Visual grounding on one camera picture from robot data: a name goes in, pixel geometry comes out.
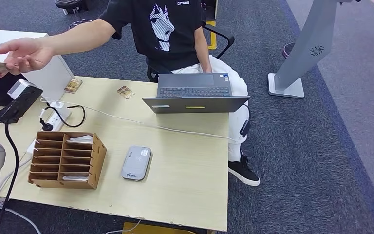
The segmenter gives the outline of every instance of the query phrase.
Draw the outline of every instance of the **desk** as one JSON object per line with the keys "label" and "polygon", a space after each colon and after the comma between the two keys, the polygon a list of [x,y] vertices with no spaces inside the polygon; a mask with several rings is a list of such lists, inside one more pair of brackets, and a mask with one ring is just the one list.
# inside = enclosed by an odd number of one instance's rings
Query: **desk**
{"label": "desk", "polygon": [[[77,78],[83,80],[82,86],[75,94],[65,93],[63,101],[148,124],[222,136],[228,134],[227,113],[156,115],[141,99],[156,95],[156,83]],[[120,96],[116,90],[123,85],[130,87],[135,96],[130,99]],[[12,136],[24,133],[16,138],[21,155],[39,127],[31,124],[28,129],[16,131],[31,123],[26,123],[27,119],[36,114],[36,109],[39,109],[39,103],[25,114],[19,126],[10,128]],[[81,110],[77,108],[68,122],[75,124],[81,118]],[[227,139],[161,130],[91,110],[87,110],[86,121],[81,127],[64,127],[62,130],[95,132],[107,147],[98,188],[38,188],[27,182],[27,166],[20,170],[11,198],[208,230],[227,230]],[[0,142],[6,142],[3,126],[0,126]],[[120,176],[131,145],[149,147],[153,153],[148,175],[141,182],[124,180]],[[13,153],[8,146],[5,148],[7,158],[2,176],[14,165]]]}
{"label": "desk", "polygon": [[[0,30],[0,44],[18,38],[40,38],[47,35],[46,33]],[[5,58],[6,55],[0,55],[0,62],[3,62]],[[42,96],[54,99],[61,98],[64,94],[64,88],[74,77],[61,55],[52,57],[48,65],[42,70],[23,73],[22,75],[43,90]]]}

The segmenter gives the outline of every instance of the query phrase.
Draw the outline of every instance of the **man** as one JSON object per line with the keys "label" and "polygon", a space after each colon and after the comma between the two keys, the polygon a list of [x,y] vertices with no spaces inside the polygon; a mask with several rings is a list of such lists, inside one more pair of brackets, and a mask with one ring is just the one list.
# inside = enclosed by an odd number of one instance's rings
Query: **man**
{"label": "man", "polygon": [[[54,55],[92,50],[121,39],[121,29],[131,24],[137,51],[174,73],[229,73],[232,94],[247,95],[247,86],[237,72],[209,56],[202,26],[205,25],[200,0],[110,0],[99,19],[72,30],[38,39],[16,39],[0,45],[0,54],[12,74],[42,69]],[[257,186],[259,178],[247,166],[240,150],[245,141],[239,133],[248,119],[242,106],[229,116],[229,172],[244,183]]]}

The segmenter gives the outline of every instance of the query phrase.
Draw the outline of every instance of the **vent grille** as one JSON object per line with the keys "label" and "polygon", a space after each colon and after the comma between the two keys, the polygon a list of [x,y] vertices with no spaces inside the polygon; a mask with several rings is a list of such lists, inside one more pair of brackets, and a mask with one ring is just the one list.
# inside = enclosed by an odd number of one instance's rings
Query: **vent grille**
{"label": "vent grille", "polygon": [[321,45],[317,45],[310,50],[310,55],[319,56],[320,54],[323,53],[324,50],[325,50],[325,47]]}

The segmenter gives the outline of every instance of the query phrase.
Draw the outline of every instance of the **laptop keyboard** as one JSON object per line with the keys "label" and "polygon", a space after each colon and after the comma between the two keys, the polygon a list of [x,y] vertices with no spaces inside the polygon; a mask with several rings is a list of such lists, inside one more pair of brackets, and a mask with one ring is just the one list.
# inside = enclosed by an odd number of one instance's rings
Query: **laptop keyboard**
{"label": "laptop keyboard", "polygon": [[226,96],[230,96],[228,87],[160,88],[161,98],[226,97]]}

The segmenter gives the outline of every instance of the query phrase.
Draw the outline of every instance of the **black sneaker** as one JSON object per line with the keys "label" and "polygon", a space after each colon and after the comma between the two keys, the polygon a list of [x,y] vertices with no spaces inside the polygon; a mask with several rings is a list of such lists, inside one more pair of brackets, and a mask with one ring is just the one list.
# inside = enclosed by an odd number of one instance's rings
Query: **black sneaker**
{"label": "black sneaker", "polygon": [[290,52],[292,52],[292,50],[293,50],[293,46],[295,46],[295,44],[296,44],[296,43],[293,42],[293,43],[289,43],[289,44],[285,45],[285,46],[283,47],[283,50],[282,50],[281,54],[282,54],[285,58],[289,57]]}
{"label": "black sneaker", "polygon": [[260,184],[259,177],[252,172],[247,165],[247,157],[242,154],[240,162],[228,162],[228,172],[235,175],[243,183],[250,186],[258,186]]}

